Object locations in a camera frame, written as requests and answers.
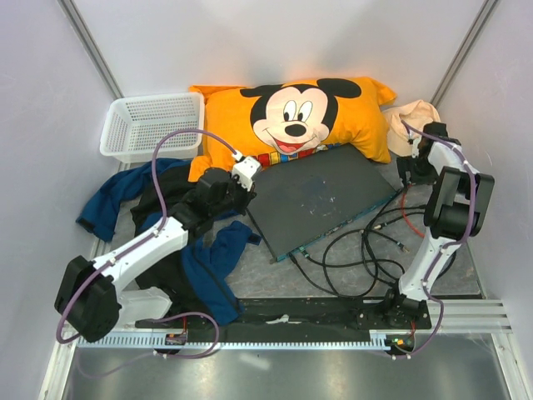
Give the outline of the dark grey network switch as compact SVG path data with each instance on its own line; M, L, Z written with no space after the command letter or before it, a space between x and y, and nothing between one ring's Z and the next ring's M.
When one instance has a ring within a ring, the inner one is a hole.
M254 177L247 213L274 263L364 216L395 190L350 144L284 162Z

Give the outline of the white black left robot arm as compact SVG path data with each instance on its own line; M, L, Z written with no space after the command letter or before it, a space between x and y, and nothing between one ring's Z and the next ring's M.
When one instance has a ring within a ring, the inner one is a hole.
M163 258L192 245L228 212L244 213L256 196L254 177L261 167L247 157L231 171L207 169L195 187L145 232L118 249L93 260L72 259L63 274L55 309L60 325L94 343L116 326L157 320L173 328L182 320L182 306L160 288L126 290L138 276Z

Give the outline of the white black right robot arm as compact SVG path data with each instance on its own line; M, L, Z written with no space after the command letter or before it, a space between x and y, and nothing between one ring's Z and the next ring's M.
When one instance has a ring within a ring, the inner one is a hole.
M410 319L424 324L431 288L456 251L476 236L486 217L495 179L471 166L456 140L401 123L412 142L411 158L436 173L424 214L426 233L394 299L381 307L383 322L400 328Z

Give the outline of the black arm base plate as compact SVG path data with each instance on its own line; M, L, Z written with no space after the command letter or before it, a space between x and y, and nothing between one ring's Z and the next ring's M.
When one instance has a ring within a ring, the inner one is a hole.
M225 305L210 311L195 301L190 307L174 304L165 314L201 312L216 319L220 338L239 339L363 339L371 330L431 328L428 307L390 299L363 302L338 297L242 298L240 312Z

